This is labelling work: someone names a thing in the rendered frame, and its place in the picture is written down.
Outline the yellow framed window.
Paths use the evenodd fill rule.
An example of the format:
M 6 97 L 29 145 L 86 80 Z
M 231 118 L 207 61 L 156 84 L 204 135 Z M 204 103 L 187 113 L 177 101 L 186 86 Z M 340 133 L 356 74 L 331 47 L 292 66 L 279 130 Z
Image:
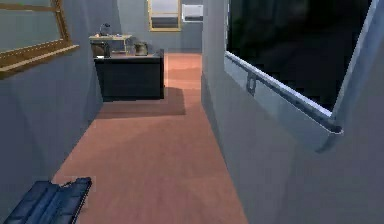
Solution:
M 151 32 L 179 32 L 181 30 L 180 0 L 147 0 L 147 8 Z

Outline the white air conditioner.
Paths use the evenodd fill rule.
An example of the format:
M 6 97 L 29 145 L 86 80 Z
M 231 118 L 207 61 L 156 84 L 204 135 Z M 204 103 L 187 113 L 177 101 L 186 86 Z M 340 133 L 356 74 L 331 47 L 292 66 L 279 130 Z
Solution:
M 182 5 L 182 19 L 184 22 L 195 22 L 203 20 L 202 5 Z

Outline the grey framed dark window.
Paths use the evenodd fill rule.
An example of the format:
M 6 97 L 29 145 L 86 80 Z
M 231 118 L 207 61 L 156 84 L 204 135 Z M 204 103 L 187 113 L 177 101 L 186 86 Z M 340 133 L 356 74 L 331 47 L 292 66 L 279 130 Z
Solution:
M 384 41 L 384 0 L 228 0 L 225 58 L 306 148 L 332 148 Z

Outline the dark kettle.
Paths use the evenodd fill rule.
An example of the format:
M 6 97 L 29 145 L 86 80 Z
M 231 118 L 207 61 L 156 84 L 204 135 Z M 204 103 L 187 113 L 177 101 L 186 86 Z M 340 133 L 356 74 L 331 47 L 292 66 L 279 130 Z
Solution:
M 136 56 L 147 56 L 148 46 L 146 42 L 137 42 L 134 44 Z

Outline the dark blue ribbed box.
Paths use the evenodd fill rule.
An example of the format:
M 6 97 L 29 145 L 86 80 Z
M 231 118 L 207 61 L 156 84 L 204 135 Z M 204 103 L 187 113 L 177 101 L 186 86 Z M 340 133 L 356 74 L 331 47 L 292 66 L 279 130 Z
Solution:
M 3 224 L 76 224 L 91 186 L 90 177 L 63 185 L 36 181 Z

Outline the dark brown chair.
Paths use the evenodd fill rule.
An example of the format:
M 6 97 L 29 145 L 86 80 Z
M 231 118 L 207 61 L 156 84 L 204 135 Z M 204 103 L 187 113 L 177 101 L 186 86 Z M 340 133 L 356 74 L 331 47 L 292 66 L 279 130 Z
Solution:
M 91 49 L 94 57 L 104 56 L 110 57 L 110 47 L 107 42 L 92 42 Z

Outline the wooden framed window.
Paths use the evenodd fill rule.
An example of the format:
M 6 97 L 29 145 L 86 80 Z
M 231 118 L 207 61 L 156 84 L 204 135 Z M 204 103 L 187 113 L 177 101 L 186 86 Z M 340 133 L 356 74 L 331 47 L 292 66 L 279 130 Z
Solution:
M 0 80 L 67 55 L 64 0 L 0 0 Z

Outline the black cabinet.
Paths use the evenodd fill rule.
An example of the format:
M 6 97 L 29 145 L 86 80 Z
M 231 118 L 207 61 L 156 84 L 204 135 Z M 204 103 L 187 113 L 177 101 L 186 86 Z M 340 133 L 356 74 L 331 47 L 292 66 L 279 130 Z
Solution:
M 104 102 L 164 98 L 164 50 L 147 56 L 95 58 Z

